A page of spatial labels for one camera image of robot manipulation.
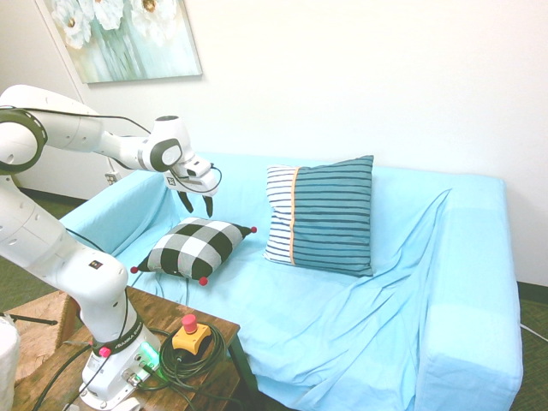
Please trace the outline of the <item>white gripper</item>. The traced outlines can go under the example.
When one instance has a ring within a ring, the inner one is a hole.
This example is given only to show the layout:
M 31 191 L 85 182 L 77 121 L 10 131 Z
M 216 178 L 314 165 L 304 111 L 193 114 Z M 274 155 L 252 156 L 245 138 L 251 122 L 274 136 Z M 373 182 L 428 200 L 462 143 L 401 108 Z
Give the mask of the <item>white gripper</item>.
M 213 214 L 213 198 L 217 193 L 221 177 L 216 177 L 210 162 L 200 156 L 180 160 L 164 172 L 164 181 L 168 188 L 178 192 L 178 196 L 188 212 L 194 207 L 187 193 L 202 195 L 208 216 Z

